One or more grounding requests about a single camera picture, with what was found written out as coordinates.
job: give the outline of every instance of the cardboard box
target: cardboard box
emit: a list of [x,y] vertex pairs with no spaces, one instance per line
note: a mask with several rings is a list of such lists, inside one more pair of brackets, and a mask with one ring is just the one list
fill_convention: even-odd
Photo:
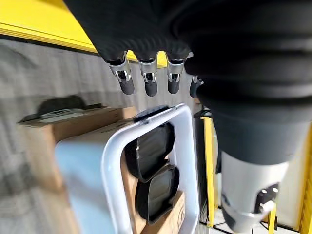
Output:
[[140,216],[135,206],[138,179],[128,171],[124,153],[121,156],[120,167],[131,219],[132,231],[134,234],[140,234],[146,225],[146,220]]
[[38,199],[43,205],[53,233],[80,233],[54,158],[56,143],[122,119],[132,118],[135,114],[134,107],[99,108],[18,124],[32,174],[40,187]]
[[142,234],[178,234],[185,216],[184,192],[177,191],[174,207],[153,225],[146,225]]

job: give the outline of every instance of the floor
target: floor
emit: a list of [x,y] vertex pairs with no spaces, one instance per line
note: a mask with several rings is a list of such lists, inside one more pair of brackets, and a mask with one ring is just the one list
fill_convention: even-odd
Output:
[[[148,97],[138,65],[131,63],[131,69],[136,91],[127,96],[98,56],[0,39],[0,233],[53,233],[40,212],[40,188],[16,131],[16,122],[35,113],[44,100],[75,94],[87,104],[134,105],[138,111],[181,102],[193,108],[189,75],[183,75],[179,92],[170,95],[166,70],[159,69],[158,94]],[[196,233],[208,233],[208,229],[198,226]]]

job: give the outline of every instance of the black plastic container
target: black plastic container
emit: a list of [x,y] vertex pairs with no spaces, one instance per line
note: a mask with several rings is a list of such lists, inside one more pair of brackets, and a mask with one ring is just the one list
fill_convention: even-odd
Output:
[[173,165],[165,165],[147,183],[138,182],[136,188],[136,210],[149,224],[157,222],[173,208],[180,183],[179,169]]
[[148,182],[168,163],[166,156],[175,138],[173,125],[165,123],[128,143],[125,157],[130,173],[139,181]]

